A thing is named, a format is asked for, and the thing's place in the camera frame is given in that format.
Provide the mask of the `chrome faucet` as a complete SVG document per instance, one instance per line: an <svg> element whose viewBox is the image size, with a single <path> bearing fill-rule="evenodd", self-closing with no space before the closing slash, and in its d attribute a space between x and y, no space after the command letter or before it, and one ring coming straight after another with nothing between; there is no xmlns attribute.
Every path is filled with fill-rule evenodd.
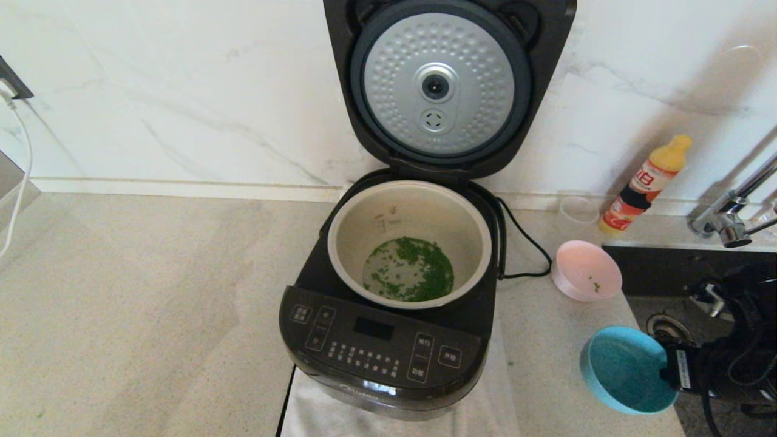
<svg viewBox="0 0 777 437"><path fill-rule="evenodd" d="M752 243L752 235L777 225L777 201L773 205L774 218L747 229L738 213L749 204L748 196L777 174L777 151L736 188L724 192L699 215L688 219L694 235L711 238L718 235L726 248L742 247Z"/></svg>

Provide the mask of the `orange yellow detergent bottle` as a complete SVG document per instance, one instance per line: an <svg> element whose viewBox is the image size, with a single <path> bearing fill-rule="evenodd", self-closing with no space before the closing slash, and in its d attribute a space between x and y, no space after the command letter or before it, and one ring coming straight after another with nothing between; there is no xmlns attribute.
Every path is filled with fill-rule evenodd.
<svg viewBox="0 0 777 437"><path fill-rule="evenodd" d="M649 210L655 199L685 169L687 152L693 139L675 135L665 146L656 147L649 157L606 208L599 229L608 235L619 235L629 229L638 216Z"/></svg>

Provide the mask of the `steel sink drain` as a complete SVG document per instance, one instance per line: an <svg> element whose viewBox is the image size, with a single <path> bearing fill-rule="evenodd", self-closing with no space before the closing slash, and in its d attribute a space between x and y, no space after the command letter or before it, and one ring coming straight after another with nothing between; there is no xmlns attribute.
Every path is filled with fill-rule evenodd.
<svg viewBox="0 0 777 437"><path fill-rule="evenodd" d="M652 314L646 322L646 332L656 339L689 340L691 335L685 325L666 314Z"/></svg>

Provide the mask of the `white cloth mat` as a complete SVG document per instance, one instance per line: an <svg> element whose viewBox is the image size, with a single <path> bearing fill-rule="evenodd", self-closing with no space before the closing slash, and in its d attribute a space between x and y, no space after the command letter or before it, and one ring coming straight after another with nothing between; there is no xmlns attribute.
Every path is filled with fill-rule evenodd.
<svg viewBox="0 0 777 437"><path fill-rule="evenodd" d="M496 321L484 371L463 400L425 421L403 421L336 400L295 371L280 437L522 437Z"/></svg>

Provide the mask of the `clear glass cup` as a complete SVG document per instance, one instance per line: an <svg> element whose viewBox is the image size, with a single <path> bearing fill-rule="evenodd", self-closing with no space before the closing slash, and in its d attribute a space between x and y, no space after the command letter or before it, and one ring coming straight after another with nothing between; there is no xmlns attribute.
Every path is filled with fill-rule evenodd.
<svg viewBox="0 0 777 437"><path fill-rule="evenodd" d="M599 206L588 197L564 195L558 202L557 218L563 224L588 226L599 221Z"/></svg>

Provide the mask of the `pink bowl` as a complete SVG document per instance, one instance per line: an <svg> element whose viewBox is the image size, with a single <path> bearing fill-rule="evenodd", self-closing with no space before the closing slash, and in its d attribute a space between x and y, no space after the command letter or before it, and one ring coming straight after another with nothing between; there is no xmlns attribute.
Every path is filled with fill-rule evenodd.
<svg viewBox="0 0 777 437"><path fill-rule="evenodd" d="M589 276L600 283L599 293L593 293ZM579 302L610 299L622 291L623 285L616 261L602 247L582 240L567 241L558 247L551 280L563 295Z"/></svg>

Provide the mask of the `grey wall outlet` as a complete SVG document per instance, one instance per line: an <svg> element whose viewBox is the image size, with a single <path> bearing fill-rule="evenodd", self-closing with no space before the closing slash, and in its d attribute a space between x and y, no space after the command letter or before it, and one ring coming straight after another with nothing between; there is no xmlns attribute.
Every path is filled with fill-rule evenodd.
<svg viewBox="0 0 777 437"><path fill-rule="evenodd" d="M0 55L0 93L13 100L28 100L35 94Z"/></svg>

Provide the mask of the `cream inner pot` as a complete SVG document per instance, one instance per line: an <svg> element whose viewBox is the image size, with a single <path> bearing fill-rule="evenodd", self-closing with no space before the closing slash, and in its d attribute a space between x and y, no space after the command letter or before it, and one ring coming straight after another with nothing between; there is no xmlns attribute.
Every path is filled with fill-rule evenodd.
<svg viewBox="0 0 777 437"><path fill-rule="evenodd" d="M444 186L399 180L348 199L327 231L327 251L350 290L392 309L460 299L483 279L494 243L474 203Z"/></svg>

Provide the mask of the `black strip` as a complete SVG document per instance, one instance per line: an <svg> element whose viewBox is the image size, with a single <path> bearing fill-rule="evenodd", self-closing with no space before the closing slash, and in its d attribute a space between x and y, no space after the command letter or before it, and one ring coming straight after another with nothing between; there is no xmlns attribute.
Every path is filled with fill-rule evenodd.
<svg viewBox="0 0 777 437"><path fill-rule="evenodd" d="M294 365L292 370L291 370L291 376L290 376L290 378L288 380L288 386L287 386L287 389L286 389L286 392L285 392L285 395L284 395L284 400L283 400L283 404L282 404L281 411L280 411L280 417L279 417L278 422L277 422L275 437L281 437L281 435L282 435L284 418L285 418L286 412L288 410L288 402L290 400L291 389L293 387L293 382L294 382L294 377L295 377L296 371L297 371L297 366Z"/></svg>

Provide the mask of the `steel sink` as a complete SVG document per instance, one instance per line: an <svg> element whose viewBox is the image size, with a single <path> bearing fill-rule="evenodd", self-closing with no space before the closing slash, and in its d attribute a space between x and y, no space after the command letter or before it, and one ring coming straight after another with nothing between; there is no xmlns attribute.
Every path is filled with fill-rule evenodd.
<svg viewBox="0 0 777 437"><path fill-rule="evenodd" d="M688 341L697 346L728 334L733 324L700 310L690 299L692 285L752 263L768 263L777 272L777 252L627 246L605 246L605 251L622 272L623 292L638 326L646 332L650 315L666 314L687 327ZM675 409L687 437L777 437L777 405L677 392Z"/></svg>

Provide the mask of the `black rice cooker lid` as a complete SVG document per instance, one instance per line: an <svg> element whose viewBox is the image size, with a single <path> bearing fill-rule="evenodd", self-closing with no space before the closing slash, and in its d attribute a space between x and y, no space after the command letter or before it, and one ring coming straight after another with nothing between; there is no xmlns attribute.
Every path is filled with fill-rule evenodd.
<svg viewBox="0 0 777 437"><path fill-rule="evenodd" d="M517 155L576 0L323 0L360 145L402 178L468 181Z"/></svg>

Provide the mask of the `black rice cooker body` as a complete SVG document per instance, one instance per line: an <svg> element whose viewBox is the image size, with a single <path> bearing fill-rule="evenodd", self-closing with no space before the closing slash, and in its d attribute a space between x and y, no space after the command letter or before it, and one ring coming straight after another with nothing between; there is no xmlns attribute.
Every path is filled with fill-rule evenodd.
<svg viewBox="0 0 777 437"><path fill-rule="evenodd" d="M392 309L359 296L333 268L328 228L350 197L399 180L388 169L374 171L342 194L299 277L283 291L279 330L297 368L334 398L393 418L427 420L468 395L483 372L507 236L491 192L471 181L440 185L474 203L491 231L493 260L483 279L455 302L426 310Z"/></svg>

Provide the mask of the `blue bowl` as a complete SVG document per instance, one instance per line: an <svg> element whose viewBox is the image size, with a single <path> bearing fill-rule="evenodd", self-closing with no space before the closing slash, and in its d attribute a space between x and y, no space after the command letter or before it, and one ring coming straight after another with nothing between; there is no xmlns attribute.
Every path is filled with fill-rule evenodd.
<svg viewBox="0 0 777 437"><path fill-rule="evenodd" d="M603 327L580 352L580 372L588 390L610 409L627 415L655 415L674 405L678 392L661 376L667 368L664 347L632 327Z"/></svg>

